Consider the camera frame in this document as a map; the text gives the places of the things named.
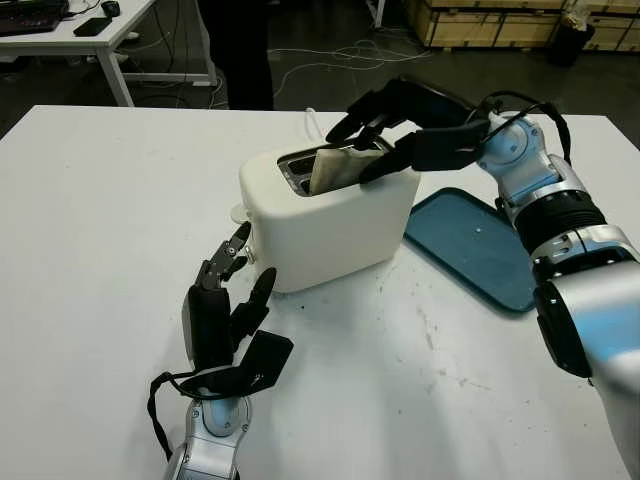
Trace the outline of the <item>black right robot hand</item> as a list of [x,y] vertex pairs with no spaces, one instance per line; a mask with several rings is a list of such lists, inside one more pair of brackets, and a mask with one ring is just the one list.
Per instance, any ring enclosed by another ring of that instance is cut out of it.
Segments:
[[410,121],[418,129],[366,167],[359,175],[361,184],[408,168],[417,172],[461,170],[480,160],[489,133],[488,118],[477,118],[473,111],[471,103],[436,86],[398,77],[348,107],[326,141],[335,144],[354,137],[353,146],[363,150],[383,130]]

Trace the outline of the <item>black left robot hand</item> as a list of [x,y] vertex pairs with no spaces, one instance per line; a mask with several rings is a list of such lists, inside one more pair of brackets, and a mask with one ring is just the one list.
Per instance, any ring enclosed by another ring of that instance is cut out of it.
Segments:
[[251,233],[243,222],[211,258],[202,261],[183,304],[183,333],[187,358],[195,371],[225,367],[241,341],[253,335],[269,312],[277,270],[269,267],[257,278],[249,298],[232,307],[225,283],[241,270],[248,257],[240,251]]

